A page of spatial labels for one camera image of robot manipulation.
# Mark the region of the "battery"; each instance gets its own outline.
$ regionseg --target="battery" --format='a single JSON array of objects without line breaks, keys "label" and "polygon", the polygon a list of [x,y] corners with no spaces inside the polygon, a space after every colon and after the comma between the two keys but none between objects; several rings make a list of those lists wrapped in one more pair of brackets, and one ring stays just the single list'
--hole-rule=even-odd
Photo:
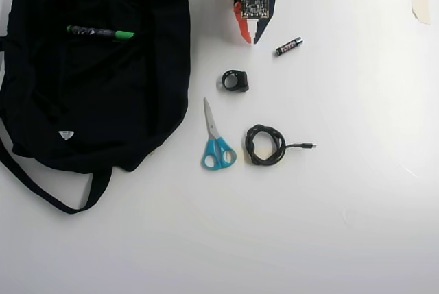
[{"label": "battery", "polygon": [[287,53],[288,51],[291,51],[292,49],[295,49],[297,46],[301,46],[302,44],[302,37],[297,37],[295,40],[292,40],[291,42],[288,42],[287,44],[279,47],[276,50],[276,55],[281,56],[282,54]]}]

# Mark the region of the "black strap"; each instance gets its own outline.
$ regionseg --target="black strap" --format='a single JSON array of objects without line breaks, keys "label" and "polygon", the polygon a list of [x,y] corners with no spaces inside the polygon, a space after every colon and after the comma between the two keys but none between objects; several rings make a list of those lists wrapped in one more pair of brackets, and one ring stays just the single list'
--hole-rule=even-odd
[{"label": "black strap", "polygon": [[12,158],[12,156],[6,150],[3,142],[0,139],[0,162],[2,162],[11,172],[14,174],[22,183],[28,187],[33,193],[43,198],[45,201],[51,203],[57,209],[67,213],[76,214],[84,210],[92,208],[98,201],[102,194],[108,187],[110,183],[112,169],[107,169],[105,171],[99,171],[93,174],[93,180],[91,182],[90,195],[83,208],[78,210],[68,207],[61,201],[57,200],[54,196],[50,195],[42,188],[40,188],[24,170],[17,164],[17,162]]}]

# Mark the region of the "green marker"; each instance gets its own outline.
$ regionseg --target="green marker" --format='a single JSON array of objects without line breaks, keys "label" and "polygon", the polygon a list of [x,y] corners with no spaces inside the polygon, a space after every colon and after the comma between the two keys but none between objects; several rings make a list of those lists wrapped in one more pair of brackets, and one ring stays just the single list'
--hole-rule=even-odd
[{"label": "green marker", "polygon": [[107,38],[117,42],[124,42],[134,37],[134,33],[132,32],[122,32],[122,31],[114,32],[112,30],[107,30],[107,29],[84,28],[84,27],[78,27],[76,25],[68,26],[67,33],[76,36]]}]

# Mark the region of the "scissor handle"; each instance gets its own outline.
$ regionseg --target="scissor handle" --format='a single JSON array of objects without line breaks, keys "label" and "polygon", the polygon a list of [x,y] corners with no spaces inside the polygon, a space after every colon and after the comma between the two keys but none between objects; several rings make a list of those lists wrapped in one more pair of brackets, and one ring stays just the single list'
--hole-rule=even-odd
[{"label": "scissor handle", "polygon": [[[215,164],[213,166],[209,166],[206,163],[206,159],[209,156],[212,156],[214,161],[215,161]],[[210,169],[211,171],[216,171],[218,169],[222,169],[221,160],[218,158],[217,148],[215,146],[215,140],[207,141],[206,151],[204,152],[204,155],[203,155],[202,164],[204,167],[206,167],[207,169]]]},{"label": "scissor handle", "polygon": [[[236,154],[235,150],[230,148],[230,146],[226,143],[226,141],[224,141],[223,138],[218,138],[217,139],[217,144],[218,144],[218,147],[219,147],[219,151],[221,152],[220,160],[221,160],[222,168],[225,169],[227,167],[232,166],[236,162],[236,159],[237,159],[237,154]],[[227,162],[226,159],[224,158],[224,155],[227,152],[232,155],[231,162]]]}]

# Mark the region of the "circuit board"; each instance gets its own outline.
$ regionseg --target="circuit board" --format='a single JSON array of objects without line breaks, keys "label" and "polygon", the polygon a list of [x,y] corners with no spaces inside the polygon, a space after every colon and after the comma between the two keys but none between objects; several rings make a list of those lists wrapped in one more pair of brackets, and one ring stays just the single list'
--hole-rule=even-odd
[{"label": "circuit board", "polygon": [[268,19],[270,17],[270,0],[241,0],[243,19]]}]

